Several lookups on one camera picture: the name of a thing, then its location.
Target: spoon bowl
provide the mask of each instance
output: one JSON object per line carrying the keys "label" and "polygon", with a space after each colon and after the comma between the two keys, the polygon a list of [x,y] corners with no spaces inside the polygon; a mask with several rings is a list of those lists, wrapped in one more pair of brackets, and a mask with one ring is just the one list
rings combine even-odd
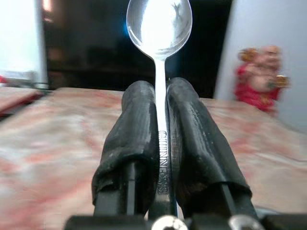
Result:
{"label": "spoon bowl", "polygon": [[152,59],[165,60],[187,42],[192,29],[188,0],[130,0],[127,29],[131,41]]}

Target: spoon handle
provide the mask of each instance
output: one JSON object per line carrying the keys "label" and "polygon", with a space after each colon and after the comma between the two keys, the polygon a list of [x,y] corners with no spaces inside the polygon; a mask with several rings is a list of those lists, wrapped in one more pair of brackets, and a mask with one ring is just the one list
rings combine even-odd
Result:
{"label": "spoon handle", "polygon": [[154,219],[162,215],[177,215],[176,199],[172,187],[171,156],[169,148],[169,132],[166,116],[166,83],[165,61],[154,60],[155,63],[155,103],[159,131],[159,180],[155,201],[149,209],[149,218]]}

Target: marble surface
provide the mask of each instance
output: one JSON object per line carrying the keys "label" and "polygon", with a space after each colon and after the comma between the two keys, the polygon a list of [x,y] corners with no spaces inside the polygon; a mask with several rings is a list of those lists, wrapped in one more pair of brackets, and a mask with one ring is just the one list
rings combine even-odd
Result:
{"label": "marble surface", "polygon": [[[0,229],[59,230],[92,214],[91,179],[122,92],[62,88],[0,123]],[[244,103],[202,99],[257,206],[307,212],[307,137]]]}
{"label": "marble surface", "polygon": [[39,97],[39,90],[0,86],[0,115]]}

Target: red object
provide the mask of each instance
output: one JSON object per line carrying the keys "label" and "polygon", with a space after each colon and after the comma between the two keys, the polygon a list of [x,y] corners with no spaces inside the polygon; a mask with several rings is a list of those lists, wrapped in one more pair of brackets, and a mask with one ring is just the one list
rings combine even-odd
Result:
{"label": "red object", "polygon": [[281,89],[276,88],[269,92],[258,92],[244,81],[242,82],[248,64],[245,63],[236,70],[239,79],[235,90],[236,98],[238,101],[253,105],[264,112],[271,112],[274,106],[274,100],[278,100]]}
{"label": "red object", "polygon": [[0,75],[0,83],[8,83],[8,81]]}

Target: dark background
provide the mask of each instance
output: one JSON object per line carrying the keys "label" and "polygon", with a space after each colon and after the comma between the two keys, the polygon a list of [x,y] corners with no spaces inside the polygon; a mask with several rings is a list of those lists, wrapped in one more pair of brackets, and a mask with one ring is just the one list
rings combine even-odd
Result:
{"label": "dark background", "polygon": [[[52,11],[42,7],[51,89],[123,91],[137,80],[154,85],[154,62],[132,44],[127,33],[128,2],[52,0]],[[167,78],[186,78],[200,97],[213,97],[231,3],[190,0],[190,38],[165,64]]]}

